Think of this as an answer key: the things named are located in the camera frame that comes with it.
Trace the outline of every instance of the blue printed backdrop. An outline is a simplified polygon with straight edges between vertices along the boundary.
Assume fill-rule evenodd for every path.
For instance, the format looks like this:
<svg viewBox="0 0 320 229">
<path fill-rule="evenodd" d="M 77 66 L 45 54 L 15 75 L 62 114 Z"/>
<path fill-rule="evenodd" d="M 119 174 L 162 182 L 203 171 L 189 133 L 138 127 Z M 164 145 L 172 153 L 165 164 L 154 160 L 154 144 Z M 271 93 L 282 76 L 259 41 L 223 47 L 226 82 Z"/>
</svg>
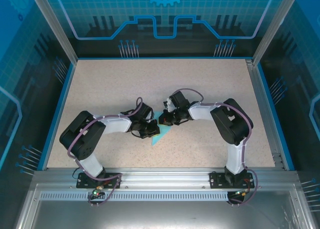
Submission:
<svg viewBox="0 0 320 229">
<path fill-rule="evenodd" d="M 49 0 L 80 57 L 252 56 L 281 1 Z"/>
<path fill-rule="evenodd" d="M 320 0 L 296 0 L 261 60 L 302 180 L 320 180 Z"/>
<path fill-rule="evenodd" d="M 0 0 L 0 21 L 0 227 L 14 228 L 70 61 L 34 0 Z"/>
</svg>

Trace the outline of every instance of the robotic arm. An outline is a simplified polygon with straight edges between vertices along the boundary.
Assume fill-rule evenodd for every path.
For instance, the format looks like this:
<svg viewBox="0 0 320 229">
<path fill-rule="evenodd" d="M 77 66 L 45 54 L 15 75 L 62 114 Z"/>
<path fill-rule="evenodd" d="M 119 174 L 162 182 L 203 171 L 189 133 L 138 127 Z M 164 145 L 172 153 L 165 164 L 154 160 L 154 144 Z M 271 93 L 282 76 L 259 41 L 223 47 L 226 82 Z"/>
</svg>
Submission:
<svg viewBox="0 0 320 229">
<path fill-rule="evenodd" d="M 119 115 L 101 117 L 99 121 L 94 122 L 85 132 L 76 140 L 71 148 L 70 154 L 77 160 L 89 177 L 93 180 L 106 178 L 106 171 L 97 160 L 94 150 L 104 134 L 115 132 L 131 132 L 134 136 L 141 139 L 153 137 L 160 133 L 157 120 L 153 119 L 154 112 L 151 107 L 141 102 L 136 109 L 121 112 Z M 88 111 L 82 111 L 67 127 L 60 136 L 60 142 L 68 150 L 79 133 L 100 116 L 92 115 Z"/>
<path fill-rule="evenodd" d="M 247 170 L 243 167 L 244 141 L 249 134 L 249 127 L 244 118 L 236 111 L 240 111 L 253 128 L 253 122 L 234 99 L 228 99 L 223 104 L 204 104 L 201 101 L 189 101 L 181 91 L 177 91 L 163 102 L 165 109 L 159 117 L 159 124 L 173 126 L 192 120 L 214 121 L 222 138 L 227 142 L 227 162 L 224 168 L 225 179 L 230 186 L 236 185 L 244 179 Z"/>
</svg>

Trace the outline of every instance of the black servo bracket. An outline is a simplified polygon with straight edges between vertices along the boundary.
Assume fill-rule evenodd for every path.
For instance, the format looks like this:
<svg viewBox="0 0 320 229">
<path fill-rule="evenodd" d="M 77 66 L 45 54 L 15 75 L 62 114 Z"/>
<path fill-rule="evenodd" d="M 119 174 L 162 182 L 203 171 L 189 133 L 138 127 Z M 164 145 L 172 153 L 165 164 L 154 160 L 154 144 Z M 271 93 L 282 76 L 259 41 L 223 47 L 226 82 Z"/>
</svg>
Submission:
<svg viewBox="0 0 320 229">
<path fill-rule="evenodd" d="M 119 173 L 106 173 L 105 178 L 110 178 L 113 176 L 118 175 Z M 110 181 L 105 181 L 107 182 L 106 184 L 103 184 L 104 189 L 113 189 L 115 184 L 117 183 L 119 177 L 116 177 Z M 90 177 L 88 177 L 84 172 L 79 173 L 78 179 L 76 182 L 76 188 L 81 188 L 81 189 L 95 189 L 96 187 L 100 186 L 101 181 L 93 180 Z M 118 185 L 116 186 L 116 189 L 120 188 L 120 183 L 119 181 Z"/>
<path fill-rule="evenodd" d="M 211 189 L 247 189 L 248 184 L 244 181 L 244 179 L 249 180 L 250 189 L 255 188 L 253 176 L 250 172 L 247 171 L 244 171 L 243 175 L 241 175 L 241 179 L 236 181 L 233 185 L 231 185 L 227 181 L 225 172 L 213 171 L 209 173 L 209 182 Z"/>
</svg>

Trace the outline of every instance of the beige work surface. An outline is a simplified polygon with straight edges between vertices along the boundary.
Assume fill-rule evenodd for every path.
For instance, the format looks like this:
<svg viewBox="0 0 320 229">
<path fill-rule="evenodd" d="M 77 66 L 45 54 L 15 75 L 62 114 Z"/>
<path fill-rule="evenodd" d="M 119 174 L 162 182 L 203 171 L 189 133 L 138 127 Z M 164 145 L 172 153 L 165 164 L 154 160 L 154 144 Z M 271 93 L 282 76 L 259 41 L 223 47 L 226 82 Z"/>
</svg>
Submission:
<svg viewBox="0 0 320 229">
<path fill-rule="evenodd" d="M 48 167 L 75 168 L 59 143 L 61 133 L 84 110 L 95 115 L 118 114 L 134 109 L 137 97 L 154 111 L 175 90 L 193 88 L 204 103 L 235 99 L 252 119 L 246 164 L 274 167 L 257 100 L 244 59 L 138 59 L 79 60 L 67 95 Z M 190 102 L 199 100 L 184 91 Z M 212 121 L 195 120 L 175 125 L 154 146 L 152 139 L 130 133 L 103 135 L 95 154 L 107 168 L 201 168 L 224 167 L 227 145 Z"/>
</svg>

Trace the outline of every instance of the blue trim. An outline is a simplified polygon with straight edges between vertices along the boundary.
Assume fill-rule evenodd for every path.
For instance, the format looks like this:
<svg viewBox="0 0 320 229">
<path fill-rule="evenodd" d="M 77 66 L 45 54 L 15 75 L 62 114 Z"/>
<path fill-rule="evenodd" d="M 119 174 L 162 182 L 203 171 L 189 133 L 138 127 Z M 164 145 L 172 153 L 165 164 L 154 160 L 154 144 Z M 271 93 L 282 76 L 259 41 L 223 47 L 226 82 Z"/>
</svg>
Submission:
<svg viewBox="0 0 320 229">
<path fill-rule="evenodd" d="M 46 141 L 45 141 L 45 144 L 44 144 L 44 147 L 43 147 L 43 151 L 42 151 L 42 155 L 41 155 L 38 167 L 37 167 L 37 170 L 39 170 L 39 171 L 44 170 L 46 168 L 46 166 L 47 166 L 47 163 L 48 163 L 48 160 L 49 160 L 49 156 L 50 156 L 50 152 L 51 152 L 51 149 L 52 149 L 52 145 L 54 143 L 55 136 L 56 136 L 57 129 L 58 129 L 58 125 L 59 125 L 59 122 L 60 122 L 60 118 L 61 118 L 62 112 L 63 112 L 64 107 L 65 107 L 65 103 L 66 103 L 66 100 L 67 100 L 67 95 L 68 95 L 68 92 L 69 92 L 71 81 L 72 81 L 72 78 L 73 78 L 74 73 L 75 73 L 75 68 L 76 67 L 71 63 L 70 67 L 69 67 L 69 70 L 68 70 L 68 73 L 66 75 L 62 90 L 61 90 L 59 101 L 58 101 L 58 103 L 56 105 L 56 109 L 55 109 L 55 112 L 54 112 L 54 115 L 53 115 L 52 123 L 51 123 L 50 129 L 49 129 L 49 132 L 48 132 L 48 136 L 46 138 Z"/>
<path fill-rule="evenodd" d="M 280 125 L 280 121 L 279 121 L 279 118 L 278 118 L 278 114 L 276 112 L 275 105 L 274 105 L 274 103 L 272 101 L 272 97 L 271 97 L 271 94 L 270 94 L 270 91 L 269 91 L 267 80 L 265 78 L 265 74 L 264 74 L 264 72 L 262 70 L 262 67 L 261 67 L 260 63 L 258 64 L 258 70 L 259 70 L 259 73 L 260 73 L 260 76 L 261 76 L 261 79 L 262 79 L 262 83 L 263 83 L 263 86 L 264 86 L 264 90 L 265 90 L 266 96 L 267 96 L 268 101 L 269 101 L 269 105 L 270 105 L 271 112 L 272 112 L 272 115 L 273 115 L 273 118 L 274 118 L 275 126 L 276 126 L 276 129 L 277 129 L 278 135 L 280 137 L 281 144 L 282 144 L 282 148 L 283 148 L 283 152 L 284 152 L 284 156 L 285 156 L 285 158 L 283 158 L 283 159 L 286 160 L 286 162 L 288 164 L 288 167 L 289 167 L 288 169 L 290 171 L 294 171 L 295 167 L 294 167 L 294 164 L 293 164 L 291 156 L 290 156 L 290 152 L 289 152 L 288 145 L 287 145 L 287 142 L 286 142 L 286 139 L 285 139 L 285 135 L 284 135 L 284 132 L 282 131 L 282 128 L 281 128 L 281 125 Z"/>
<path fill-rule="evenodd" d="M 3 94 L 5 94 L 15 105 L 16 105 L 16 108 L 17 108 L 17 111 L 18 111 L 18 119 L 16 120 L 15 122 L 15 125 L 14 125 L 14 128 L 11 132 L 11 135 L 9 137 L 9 140 L 4 148 L 4 151 L 3 151 L 3 154 L 1 156 L 1 159 L 0 159 L 0 171 L 1 171 L 1 168 L 6 160 L 6 157 L 8 155 L 8 152 L 9 152 L 9 149 L 11 147 L 11 144 L 15 138 L 15 135 L 17 133 L 17 130 L 18 130 L 18 127 L 20 125 L 20 122 L 22 120 L 22 110 L 21 110 L 21 106 L 20 106 L 20 102 L 19 100 L 12 94 L 10 94 L 6 89 L 4 89 L 2 86 L 0 86 L 0 92 L 2 92 Z"/>
<path fill-rule="evenodd" d="M 192 56 L 192 57 L 80 57 L 79 60 L 137 60 L 137 59 L 252 59 L 251 56 L 238 57 L 214 57 L 214 56 Z"/>
</svg>

